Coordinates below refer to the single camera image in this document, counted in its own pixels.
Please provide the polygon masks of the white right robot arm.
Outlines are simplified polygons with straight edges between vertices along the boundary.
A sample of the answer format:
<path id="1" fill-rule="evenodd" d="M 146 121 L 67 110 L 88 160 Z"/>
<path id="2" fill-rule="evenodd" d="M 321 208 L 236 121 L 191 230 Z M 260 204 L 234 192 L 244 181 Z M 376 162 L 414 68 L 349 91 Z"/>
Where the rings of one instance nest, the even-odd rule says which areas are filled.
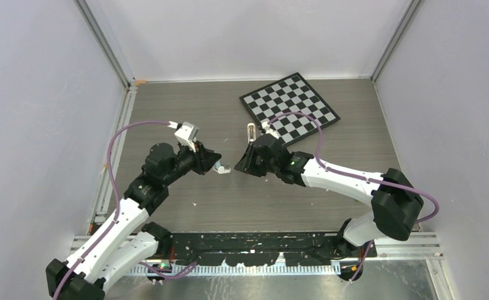
<path id="1" fill-rule="evenodd" d="M 330 164 L 307 152 L 290 152 L 271 134 L 248 143 L 235 170 L 256 177 L 272 173 L 286 184 L 322 188 L 367 205 L 370 212 L 346 220 L 333 238 L 337 251 L 347 257 L 377 238 L 408 240 L 423 207 L 421 197 L 397 169 L 370 173 Z"/>

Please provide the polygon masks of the small blue grey stapler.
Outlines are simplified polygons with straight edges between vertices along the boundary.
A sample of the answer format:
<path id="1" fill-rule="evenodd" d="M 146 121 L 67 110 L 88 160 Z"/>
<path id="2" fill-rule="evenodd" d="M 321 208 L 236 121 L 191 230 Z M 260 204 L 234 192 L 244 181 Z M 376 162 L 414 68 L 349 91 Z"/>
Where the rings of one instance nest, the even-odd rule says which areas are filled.
<path id="1" fill-rule="evenodd" d="M 218 174 L 228 174 L 231 172 L 231 168 L 229 167 L 229 165 L 228 164 L 222 164 L 220 161 L 217 161 L 214 164 L 213 170 Z"/>

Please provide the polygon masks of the white stapler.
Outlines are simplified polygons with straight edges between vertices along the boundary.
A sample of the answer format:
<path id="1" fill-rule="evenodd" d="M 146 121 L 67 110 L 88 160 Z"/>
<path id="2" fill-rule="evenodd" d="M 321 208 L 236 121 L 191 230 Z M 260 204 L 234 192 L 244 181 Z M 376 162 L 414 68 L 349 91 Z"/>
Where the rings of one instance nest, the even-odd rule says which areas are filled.
<path id="1" fill-rule="evenodd" d="M 257 139 L 257 129 L 254 123 L 247 124 L 247 140 L 248 143 L 252 143 Z"/>

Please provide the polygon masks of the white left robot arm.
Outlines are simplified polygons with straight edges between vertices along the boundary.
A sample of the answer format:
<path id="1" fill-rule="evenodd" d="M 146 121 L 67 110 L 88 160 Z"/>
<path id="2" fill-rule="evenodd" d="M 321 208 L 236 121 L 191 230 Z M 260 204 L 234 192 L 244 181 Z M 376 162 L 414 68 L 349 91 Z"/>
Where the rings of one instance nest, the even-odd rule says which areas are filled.
<path id="1" fill-rule="evenodd" d="M 167 143 L 151 147 L 142 172 L 133 180 L 114 214 L 67 259 L 46 268 L 53 299 L 104 299 L 110 288 L 136 264 L 171 249 L 170 232 L 147 222 L 169 195 L 168 187 L 188 172 L 204 175 L 221 154 L 197 141 L 175 152 Z"/>

